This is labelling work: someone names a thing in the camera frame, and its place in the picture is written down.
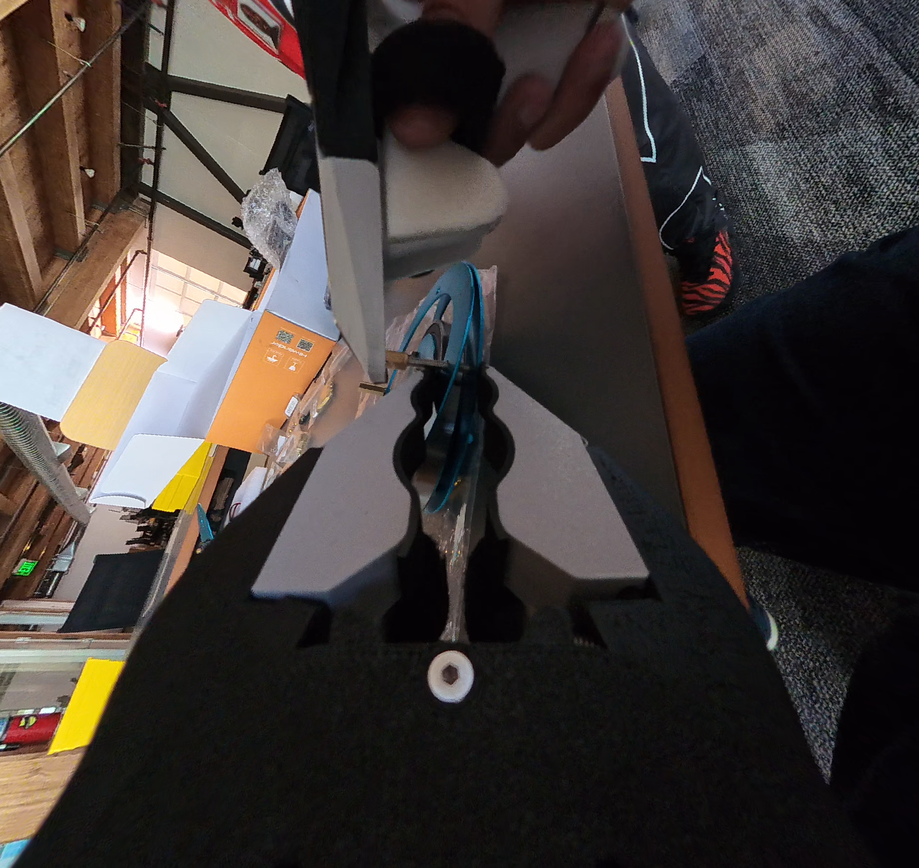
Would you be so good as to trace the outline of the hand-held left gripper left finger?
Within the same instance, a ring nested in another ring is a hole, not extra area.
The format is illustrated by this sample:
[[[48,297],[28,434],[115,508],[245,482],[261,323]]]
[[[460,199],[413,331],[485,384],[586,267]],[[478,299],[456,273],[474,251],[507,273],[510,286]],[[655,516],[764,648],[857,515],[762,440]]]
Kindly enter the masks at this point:
[[[409,371],[335,434],[303,488],[251,593],[361,612],[390,641],[440,637],[440,557],[421,527],[411,479],[426,459],[424,428],[437,371]]]

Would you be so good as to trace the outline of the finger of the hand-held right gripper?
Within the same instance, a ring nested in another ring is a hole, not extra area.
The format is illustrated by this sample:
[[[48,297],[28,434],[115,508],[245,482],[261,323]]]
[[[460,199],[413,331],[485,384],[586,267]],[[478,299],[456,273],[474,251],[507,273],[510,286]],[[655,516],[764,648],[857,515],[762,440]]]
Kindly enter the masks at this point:
[[[331,309],[367,378],[380,384],[387,379],[380,172],[364,160],[318,165]]]

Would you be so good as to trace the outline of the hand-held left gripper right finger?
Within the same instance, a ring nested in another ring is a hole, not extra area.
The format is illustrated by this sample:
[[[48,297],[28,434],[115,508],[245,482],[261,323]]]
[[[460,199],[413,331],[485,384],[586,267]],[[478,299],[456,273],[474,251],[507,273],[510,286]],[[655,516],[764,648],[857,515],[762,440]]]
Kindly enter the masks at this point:
[[[557,610],[575,640],[600,640],[591,604],[640,599],[647,566],[583,438],[491,367],[478,409],[470,639],[520,640]]]

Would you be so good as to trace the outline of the blue round metal turntable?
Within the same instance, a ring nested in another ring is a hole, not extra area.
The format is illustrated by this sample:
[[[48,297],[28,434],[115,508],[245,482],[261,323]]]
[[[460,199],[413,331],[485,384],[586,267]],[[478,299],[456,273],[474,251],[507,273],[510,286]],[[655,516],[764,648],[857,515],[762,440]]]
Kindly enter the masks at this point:
[[[413,481],[423,512],[442,512],[457,491],[478,439],[478,374],[493,336],[496,271],[462,262],[448,268],[421,300],[393,348],[441,362],[433,371],[426,458]]]

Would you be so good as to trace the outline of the grey desk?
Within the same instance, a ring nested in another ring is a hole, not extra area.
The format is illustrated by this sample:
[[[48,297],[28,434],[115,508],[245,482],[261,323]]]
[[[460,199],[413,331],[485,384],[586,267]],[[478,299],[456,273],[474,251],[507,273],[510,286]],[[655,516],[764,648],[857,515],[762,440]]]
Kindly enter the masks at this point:
[[[623,462],[749,606],[619,81],[570,139],[482,178],[509,208],[463,258],[497,267],[492,360]]]

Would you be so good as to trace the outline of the bubble wrap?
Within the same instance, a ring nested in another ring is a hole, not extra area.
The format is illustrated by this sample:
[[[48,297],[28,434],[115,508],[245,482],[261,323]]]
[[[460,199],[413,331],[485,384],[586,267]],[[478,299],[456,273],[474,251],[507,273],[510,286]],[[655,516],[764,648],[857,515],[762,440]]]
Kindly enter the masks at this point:
[[[293,243],[298,218],[277,167],[260,176],[241,204],[244,233],[274,269],[280,270]]]

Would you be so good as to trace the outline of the pile of clear hardware bags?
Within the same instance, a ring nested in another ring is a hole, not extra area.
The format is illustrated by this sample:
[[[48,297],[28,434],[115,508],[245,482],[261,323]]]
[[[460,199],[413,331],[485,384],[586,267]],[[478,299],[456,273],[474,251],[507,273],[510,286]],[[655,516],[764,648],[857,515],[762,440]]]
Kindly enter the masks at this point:
[[[319,374],[280,422],[265,424],[258,452],[279,474],[309,448],[321,448],[358,414],[362,367],[349,346],[337,343]]]

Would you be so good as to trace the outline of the orange cardboard box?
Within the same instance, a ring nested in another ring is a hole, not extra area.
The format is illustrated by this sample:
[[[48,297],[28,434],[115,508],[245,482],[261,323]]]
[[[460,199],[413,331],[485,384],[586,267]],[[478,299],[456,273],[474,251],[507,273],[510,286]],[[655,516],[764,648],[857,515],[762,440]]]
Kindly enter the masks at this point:
[[[254,451],[264,427],[281,425],[338,338],[321,200],[310,191],[259,308],[203,303],[152,376],[123,438],[173,436]]]

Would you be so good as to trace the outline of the yellow box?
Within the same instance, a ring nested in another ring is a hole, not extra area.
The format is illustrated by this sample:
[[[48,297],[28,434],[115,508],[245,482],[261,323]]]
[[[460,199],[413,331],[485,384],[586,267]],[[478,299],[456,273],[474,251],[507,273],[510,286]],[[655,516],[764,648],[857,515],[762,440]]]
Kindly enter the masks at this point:
[[[205,474],[212,452],[212,444],[202,444],[160,492],[152,504],[152,509],[164,513],[183,510],[193,489]]]

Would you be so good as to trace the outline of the white box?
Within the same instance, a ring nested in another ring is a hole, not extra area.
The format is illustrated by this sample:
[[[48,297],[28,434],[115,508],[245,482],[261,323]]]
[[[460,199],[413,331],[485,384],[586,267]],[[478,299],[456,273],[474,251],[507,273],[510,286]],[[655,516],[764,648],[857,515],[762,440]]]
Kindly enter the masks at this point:
[[[158,434],[135,434],[106,463],[88,502],[144,509],[205,442]]]

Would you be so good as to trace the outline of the person's sneaker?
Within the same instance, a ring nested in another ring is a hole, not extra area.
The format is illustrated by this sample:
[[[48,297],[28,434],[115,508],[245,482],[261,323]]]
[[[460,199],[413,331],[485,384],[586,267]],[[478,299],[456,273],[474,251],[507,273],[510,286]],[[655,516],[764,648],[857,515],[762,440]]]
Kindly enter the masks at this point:
[[[747,594],[747,601],[752,621],[761,634],[766,649],[770,653],[775,652],[779,641],[779,629],[775,617],[752,594]]]

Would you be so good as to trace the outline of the black panel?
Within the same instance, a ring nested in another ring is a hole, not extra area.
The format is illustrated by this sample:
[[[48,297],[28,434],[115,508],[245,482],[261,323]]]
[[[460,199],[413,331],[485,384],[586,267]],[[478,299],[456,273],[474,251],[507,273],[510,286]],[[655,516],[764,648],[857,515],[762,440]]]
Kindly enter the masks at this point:
[[[121,632],[135,626],[163,557],[163,549],[96,555],[59,634]]]

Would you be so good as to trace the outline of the person's blue jeans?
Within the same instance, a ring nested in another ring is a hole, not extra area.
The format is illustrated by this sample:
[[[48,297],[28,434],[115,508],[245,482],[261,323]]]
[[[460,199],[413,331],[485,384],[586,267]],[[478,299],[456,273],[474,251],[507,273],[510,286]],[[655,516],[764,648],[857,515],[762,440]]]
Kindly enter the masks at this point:
[[[917,593],[918,230],[687,341],[736,543]],[[858,660],[831,787],[880,866],[918,862],[917,604]]]

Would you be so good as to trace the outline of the yellow panel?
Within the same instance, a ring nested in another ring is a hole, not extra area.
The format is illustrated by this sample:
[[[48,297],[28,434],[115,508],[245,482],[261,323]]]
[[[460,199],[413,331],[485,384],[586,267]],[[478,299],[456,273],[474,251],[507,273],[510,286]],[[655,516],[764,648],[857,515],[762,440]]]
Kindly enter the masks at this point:
[[[125,666],[122,660],[88,658],[52,738],[48,755],[87,747]]]

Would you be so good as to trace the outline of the white and tan carton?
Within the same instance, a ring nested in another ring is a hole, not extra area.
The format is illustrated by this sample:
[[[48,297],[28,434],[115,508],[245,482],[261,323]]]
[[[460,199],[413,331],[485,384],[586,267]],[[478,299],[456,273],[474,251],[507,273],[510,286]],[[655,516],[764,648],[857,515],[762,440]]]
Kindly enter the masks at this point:
[[[166,362],[44,316],[1,308],[1,402],[59,423],[65,438],[113,451]]]

